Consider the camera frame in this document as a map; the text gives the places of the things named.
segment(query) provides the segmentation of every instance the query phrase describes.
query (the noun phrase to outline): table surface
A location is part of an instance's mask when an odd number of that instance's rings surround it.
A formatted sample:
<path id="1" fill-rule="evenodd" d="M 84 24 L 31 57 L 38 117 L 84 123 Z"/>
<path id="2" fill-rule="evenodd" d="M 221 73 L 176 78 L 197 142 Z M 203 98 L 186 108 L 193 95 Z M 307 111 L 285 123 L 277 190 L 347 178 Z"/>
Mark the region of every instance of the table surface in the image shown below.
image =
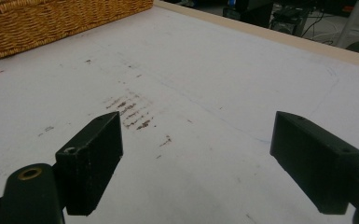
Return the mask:
<path id="1" fill-rule="evenodd" d="M 0 60 L 0 196 L 120 111 L 124 157 L 97 210 L 67 223 L 351 223 L 351 206 L 319 214 L 269 147 L 281 110 L 359 148 L 359 54 L 156 5 Z"/>

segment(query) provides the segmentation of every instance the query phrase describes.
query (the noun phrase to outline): floor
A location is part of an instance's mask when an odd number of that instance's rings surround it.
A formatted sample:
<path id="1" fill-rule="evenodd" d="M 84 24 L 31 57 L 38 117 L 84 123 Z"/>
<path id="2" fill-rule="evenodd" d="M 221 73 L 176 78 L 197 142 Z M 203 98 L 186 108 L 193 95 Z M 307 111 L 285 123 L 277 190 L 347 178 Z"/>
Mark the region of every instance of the floor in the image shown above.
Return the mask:
<path id="1" fill-rule="evenodd" d="M 223 7 L 226 7 L 228 0 L 199 0 L 195 6 L 191 6 L 197 10 L 212 13 L 218 16 L 223 16 Z M 274 6 L 274 10 L 278 10 L 279 6 Z M 319 11 L 314 11 L 310 14 L 304 26 L 304 31 L 310 27 L 314 22 L 318 21 L 322 15 Z M 320 42 L 326 45 L 336 46 L 340 33 L 347 22 L 348 18 L 324 14 L 324 17 L 309 31 L 303 35 L 310 41 Z M 351 43 L 359 41 L 359 25 L 354 25 L 347 38 L 344 41 L 344 48 Z"/>

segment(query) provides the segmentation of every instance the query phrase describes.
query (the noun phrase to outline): wicker basket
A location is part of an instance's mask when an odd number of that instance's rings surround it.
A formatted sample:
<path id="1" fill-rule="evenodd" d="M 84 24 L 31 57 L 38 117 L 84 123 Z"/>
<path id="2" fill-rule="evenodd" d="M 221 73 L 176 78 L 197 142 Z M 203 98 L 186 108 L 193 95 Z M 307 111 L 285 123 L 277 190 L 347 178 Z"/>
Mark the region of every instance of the wicker basket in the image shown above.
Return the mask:
<path id="1" fill-rule="evenodd" d="M 153 0 L 0 0 L 0 58 L 153 6 Z"/>

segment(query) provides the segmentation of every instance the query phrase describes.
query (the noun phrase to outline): screw hole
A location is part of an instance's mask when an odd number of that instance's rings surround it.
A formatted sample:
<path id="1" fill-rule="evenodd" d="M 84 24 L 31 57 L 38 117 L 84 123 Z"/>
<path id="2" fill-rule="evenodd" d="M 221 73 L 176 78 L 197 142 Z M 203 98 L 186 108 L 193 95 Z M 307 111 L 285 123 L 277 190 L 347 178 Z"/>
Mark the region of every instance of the screw hole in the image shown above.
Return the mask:
<path id="1" fill-rule="evenodd" d="M 20 180 L 29 180 L 39 176 L 40 174 L 42 174 L 42 169 L 40 169 L 39 167 L 33 167 L 22 171 L 19 174 L 18 178 Z"/>
<path id="2" fill-rule="evenodd" d="M 69 154 L 74 154 L 77 152 L 77 148 L 75 147 L 68 147 L 66 148 L 63 152 L 69 153 Z"/>

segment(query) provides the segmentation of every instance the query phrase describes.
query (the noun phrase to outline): white tabletop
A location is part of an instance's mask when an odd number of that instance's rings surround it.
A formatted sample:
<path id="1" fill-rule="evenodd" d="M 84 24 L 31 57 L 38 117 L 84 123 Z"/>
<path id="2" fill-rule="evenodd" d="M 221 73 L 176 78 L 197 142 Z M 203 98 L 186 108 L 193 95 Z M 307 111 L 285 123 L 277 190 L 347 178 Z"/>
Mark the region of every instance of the white tabletop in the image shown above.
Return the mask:
<path id="1" fill-rule="evenodd" d="M 67 223 L 352 222 L 319 214 L 269 146 L 282 110 L 359 148 L 359 66 L 161 7 L 0 60 L 0 196 L 117 110 L 124 157 Z"/>

